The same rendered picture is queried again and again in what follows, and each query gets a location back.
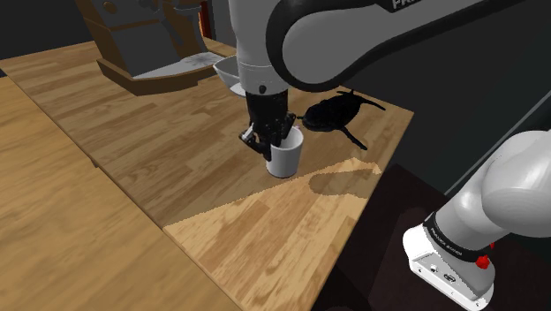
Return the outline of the brown and grey coffee machine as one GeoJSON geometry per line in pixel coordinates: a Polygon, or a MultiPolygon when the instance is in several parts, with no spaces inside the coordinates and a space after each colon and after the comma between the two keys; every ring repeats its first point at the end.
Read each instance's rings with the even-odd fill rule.
{"type": "Polygon", "coordinates": [[[133,95],[195,87],[229,52],[206,44],[206,0],[74,0],[101,53],[102,74],[133,95]]]}

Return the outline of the white cup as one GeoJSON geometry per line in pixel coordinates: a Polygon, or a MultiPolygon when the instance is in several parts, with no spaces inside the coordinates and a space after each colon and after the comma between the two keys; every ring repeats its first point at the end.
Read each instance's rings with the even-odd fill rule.
{"type": "Polygon", "coordinates": [[[304,135],[293,126],[279,147],[271,145],[271,160],[266,161],[268,172],[276,178],[289,178],[298,170],[304,135]]]}

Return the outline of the black animal figure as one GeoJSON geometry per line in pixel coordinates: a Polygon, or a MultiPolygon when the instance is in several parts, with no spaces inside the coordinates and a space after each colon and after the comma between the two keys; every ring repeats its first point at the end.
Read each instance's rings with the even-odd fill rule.
{"type": "Polygon", "coordinates": [[[312,132],[340,131],[360,149],[367,150],[367,146],[354,137],[346,127],[357,116],[363,104],[385,110],[379,103],[357,95],[351,89],[349,92],[338,91],[338,95],[316,103],[309,107],[303,116],[296,116],[296,119],[301,120],[303,127],[312,132]]]}

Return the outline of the white bowl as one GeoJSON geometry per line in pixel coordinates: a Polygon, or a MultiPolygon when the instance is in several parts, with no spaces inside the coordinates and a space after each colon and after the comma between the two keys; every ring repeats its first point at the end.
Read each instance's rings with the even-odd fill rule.
{"type": "Polygon", "coordinates": [[[234,94],[245,98],[245,90],[242,88],[238,75],[237,56],[233,55],[217,61],[213,68],[223,84],[234,94]]]}

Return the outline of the dark robot stand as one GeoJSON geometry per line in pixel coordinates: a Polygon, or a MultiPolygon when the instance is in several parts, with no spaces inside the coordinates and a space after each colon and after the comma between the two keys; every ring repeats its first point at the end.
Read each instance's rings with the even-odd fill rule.
{"type": "MultiPolygon", "coordinates": [[[[382,174],[311,311],[464,311],[411,273],[404,232],[447,201],[395,164],[382,174]]],[[[509,235],[492,255],[484,311],[551,311],[551,238],[509,235]]]]}

